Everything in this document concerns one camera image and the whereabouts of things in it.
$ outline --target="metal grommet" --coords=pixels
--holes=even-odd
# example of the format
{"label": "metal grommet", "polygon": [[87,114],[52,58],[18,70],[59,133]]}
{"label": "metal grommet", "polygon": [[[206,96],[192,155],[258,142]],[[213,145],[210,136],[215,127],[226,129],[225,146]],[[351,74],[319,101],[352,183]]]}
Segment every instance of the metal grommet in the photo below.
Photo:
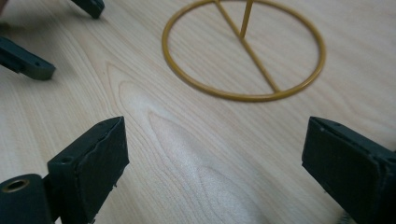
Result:
{"label": "metal grommet", "polygon": [[30,184],[30,181],[28,179],[18,179],[10,182],[9,184],[5,185],[2,188],[2,191],[4,193],[12,193],[21,189],[26,188]]}
{"label": "metal grommet", "polygon": [[[280,5],[278,3],[273,3],[273,2],[266,1],[266,0],[255,0],[254,2],[265,4],[267,6],[277,8],[281,11],[284,11],[284,12],[290,14],[295,19],[300,21],[311,32],[311,34],[315,38],[317,45],[318,45],[318,51],[319,51],[318,62],[317,62],[316,68],[314,69],[312,74],[305,81],[303,81],[302,83],[300,83],[299,85],[297,85],[295,87],[292,87],[288,90],[282,91],[276,86],[275,82],[273,82],[271,77],[268,74],[266,74],[266,71],[263,69],[263,67],[261,67],[260,64],[255,62],[255,64],[259,67],[262,74],[264,75],[264,77],[267,79],[268,83],[274,90],[274,93],[249,95],[249,94],[233,93],[233,92],[229,92],[229,91],[222,91],[222,90],[213,88],[211,86],[208,86],[202,82],[199,82],[196,79],[189,76],[188,74],[186,74],[176,64],[176,62],[174,61],[174,59],[172,58],[172,56],[169,52],[168,37],[169,37],[170,31],[172,30],[172,27],[174,26],[176,21],[179,20],[183,15],[185,15],[189,11],[192,11],[195,8],[204,6],[206,4],[212,4],[212,3],[214,3],[218,6],[220,12],[223,14],[224,18],[230,24],[230,18],[228,17],[226,12],[223,10],[223,8],[220,6],[219,0],[202,0],[202,1],[192,3],[186,7],[183,7],[180,11],[178,11],[169,20],[169,22],[166,24],[166,26],[163,30],[163,41],[162,41],[163,42],[163,55],[164,55],[164,58],[167,61],[168,65],[173,69],[173,71],[179,77],[181,77],[184,81],[186,81],[188,84],[190,84],[194,88],[196,88],[200,91],[206,92],[208,94],[214,95],[214,96],[218,96],[218,97],[230,99],[230,100],[235,100],[235,101],[245,101],[245,102],[273,101],[273,100],[278,100],[278,99],[282,99],[282,98],[291,96],[291,95],[297,93],[298,91],[302,91],[303,89],[305,89],[309,84],[311,84],[318,77],[318,75],[319,75],[320,71],[322,70],[324,63],[326,61],[326,47],[325,47],[323,38],[321,37],[319,31],[309,20],[307,20],[300,13],[294,11],[293,9],[290,9],[290,8]],[[238,31],[235,31],[235,27],[233,27],[233,24],[230,24],[230,25],[232,26],[234,32],[238,32]],[[247,53],[250,54],[250,56],[252,57],[252,59],[254,61],[255,60],[254,57],[256,57],[256,56],[254,55],[254,52],[251,50],[248,43],[245,41],[244,38],[241,38],[240,36],[238,36],[238,38],[241,41],[241,43],[244,45],[245,49],[247,50]]]}

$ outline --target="wood grain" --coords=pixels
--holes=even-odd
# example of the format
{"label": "wood grain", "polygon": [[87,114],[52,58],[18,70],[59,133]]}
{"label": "wood grain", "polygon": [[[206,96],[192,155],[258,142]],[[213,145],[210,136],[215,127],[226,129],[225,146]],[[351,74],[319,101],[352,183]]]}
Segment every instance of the wood grain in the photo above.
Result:
{"label": "wood grain", "polygon": [[[41,82],[0,67],[1,181],[46,175],[46,162],[93,124],[123,115],[131,164],[95,223],[335,223],[342,208],[301,166],[308,118],[396,148],[395,1],[279,0],[318,27],[328,58],[305,91],[258,104],[208,96],[167,66],[163,27],[192,0],[105,2],[93,21],[69,1],[9,1],[0,35],[57,71]],[[245,3],[224,6],[241,24]],[[301,24],[256,4],[247,40],[282,89],[318,56]],[[214,5],[179,21],[170,41],[204,83],[270,91]]]}

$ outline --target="wooden table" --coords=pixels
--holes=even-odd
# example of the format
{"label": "wooden table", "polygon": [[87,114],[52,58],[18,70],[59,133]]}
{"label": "wooden table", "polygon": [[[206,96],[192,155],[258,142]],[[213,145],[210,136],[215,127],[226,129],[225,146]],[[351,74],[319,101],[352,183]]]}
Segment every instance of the wooden table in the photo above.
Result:
{"label": "wooden table", "polygon": [[[10,0],[0,35],[57,70],[35,81],[0,67],[1,181],[46,175],[93,124],[124,116],[131,164],[96,223],[335,223],[342,208],[301,166],[309,117],[396,148],[395,1],[277,1],[318,27],[328,54],[313,85],[269,103],[209,96],[168,67],[163,27],[192,0],[105,2],[94,21],[69,1]],[[223,4],[241,24],[245,3]],[[299,22],[257,4],[247,41],[282,89],[318,57]],[[270,92],[214,5],[179,21],[170,48],[206,84]]]}

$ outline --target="gold metal rod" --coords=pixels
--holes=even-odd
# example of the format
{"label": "gold metal rod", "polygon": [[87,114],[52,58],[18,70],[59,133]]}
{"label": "gold metal rod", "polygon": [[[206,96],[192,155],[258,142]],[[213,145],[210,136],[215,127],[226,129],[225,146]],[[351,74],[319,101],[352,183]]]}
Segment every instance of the gold metal rod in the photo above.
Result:
{"label": "gold metal rod", "polygon": [[216,6],[218,7],[219,11],[221,12],[222,16],[224,19],[228,22],[228,24],[231,26],[233,29],[233,32],[238,36],[239,41],[242,43],[244,46],[245,50],[247,51],[247,54],[250,55],[250,58],[253,60],[253,62],[256,64],[256,66],[259,68],[259,70],[262,72],[262,75],[264,78],[267,80],[268,84],[271,86],[274,92],[279,92],[280,89],[272,79],[272,77],[268,74],[268,72],[265,70],[264,66],[260,62],[259,57],[254,53],[253,49],[250,47],[248,42],[245,40],[245,38],[242,38],[241,35],[239,34],[239,30],[236,27],[235,23],[233,23],[233,20],[231,20],[230,16],[228,13],[225,11],[224,7],[221,5],[219,0],[215,0]]}
{"label": "gold metal rod", "polygon": [[241,28],[241,37],[245,38],[248,28],[248,19],[250,18],[251,7],[253,6],[254,0],[247,0],[247,7],[245,8],[244,22]]}

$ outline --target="hole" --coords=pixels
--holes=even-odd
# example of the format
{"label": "hole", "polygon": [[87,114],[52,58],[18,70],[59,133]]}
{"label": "hole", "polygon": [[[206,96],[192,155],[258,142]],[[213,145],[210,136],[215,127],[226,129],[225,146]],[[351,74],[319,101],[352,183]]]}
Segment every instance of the hole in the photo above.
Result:
{"label": "hole", "polygon": [[65,157],[65,158],[63,158],[63,159],[61,160],[61,162],[62,162],[63,164],[66,164],[66,163],[69,163],[71,160],[73,160],[72,157]]}
{"label": "hole", "polygon": [[12,193],[15,191],[18,191],[20,189],[24,189],[26,186],[29,185],[29,180],[28,179],[20,179],[20,180],[15,180],[6,185],[3,188],[3,192],[5,193]]}

